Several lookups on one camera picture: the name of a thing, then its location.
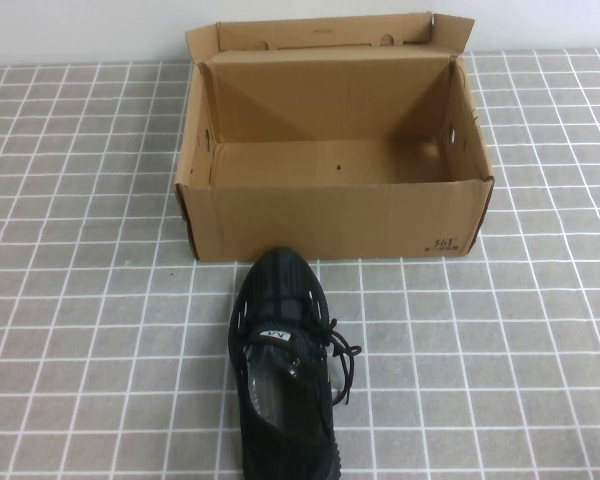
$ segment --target shoe logo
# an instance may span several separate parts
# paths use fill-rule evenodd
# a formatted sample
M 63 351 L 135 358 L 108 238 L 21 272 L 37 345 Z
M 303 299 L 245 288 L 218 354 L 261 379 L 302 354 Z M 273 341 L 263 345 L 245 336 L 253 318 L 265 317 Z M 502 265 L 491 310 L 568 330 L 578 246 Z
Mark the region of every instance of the shoe logo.
M 291 339 L 290 333 L 282 332 L 280 330 L 265 330 L 260 332 L 260 336 L 277 338 L 278 340 L 284 340 L 285 342 L 288 342 Z

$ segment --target black sneaker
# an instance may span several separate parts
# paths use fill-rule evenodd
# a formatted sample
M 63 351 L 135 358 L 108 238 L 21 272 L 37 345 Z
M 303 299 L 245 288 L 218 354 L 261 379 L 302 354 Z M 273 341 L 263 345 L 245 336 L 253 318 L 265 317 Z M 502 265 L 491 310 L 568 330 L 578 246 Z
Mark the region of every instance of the black sneaker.
M 271 250 L 249 271 L 229 327 L 246 480 L 340 478 L 333 405 L 348 403 L 353 357 L 362 349 L 350 347 L 335 326 L 318 279 L 294 251 Z M 335 399 L 329 345 L 344 369 Z

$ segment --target shoe insole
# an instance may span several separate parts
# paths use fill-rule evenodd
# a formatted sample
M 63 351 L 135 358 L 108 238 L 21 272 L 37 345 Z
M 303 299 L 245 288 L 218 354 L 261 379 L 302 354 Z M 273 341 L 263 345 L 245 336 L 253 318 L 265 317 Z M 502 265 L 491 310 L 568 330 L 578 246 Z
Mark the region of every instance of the shoe insole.
M 315 393 L 309 384 L 294 377 L 292 363 L 284 360 L 286 355 L 271 346 L 247 353 L 251 403 L 274 427 L 294 436 L 314 438 L 320 428 Z

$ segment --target hand hole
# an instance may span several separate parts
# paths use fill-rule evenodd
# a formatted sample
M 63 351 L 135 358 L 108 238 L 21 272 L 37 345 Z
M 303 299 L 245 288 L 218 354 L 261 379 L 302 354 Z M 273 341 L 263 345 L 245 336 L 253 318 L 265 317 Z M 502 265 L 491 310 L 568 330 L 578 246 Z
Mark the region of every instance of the hand hole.
M 380 39 L 380 45 L 382 45 L 382 46 L 393 45 L 393 37 L 391 35 L 389 35 L 388 33 L 386 35 L 383 35 L 382 38 Z

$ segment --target gray tile floor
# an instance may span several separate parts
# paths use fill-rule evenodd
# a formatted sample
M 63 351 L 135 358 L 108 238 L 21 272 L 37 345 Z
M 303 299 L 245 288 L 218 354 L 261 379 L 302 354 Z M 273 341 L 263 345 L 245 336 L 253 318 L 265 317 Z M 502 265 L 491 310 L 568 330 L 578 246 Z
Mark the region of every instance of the gray tile floor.
M 317 262 L 364 346 L 346 479 L 600 479 L 600 50 L 467 55 L 462 259 Z M 0 479 L 240 478 L 227 317 L 171 193 L 189 64 L 0 69 Z

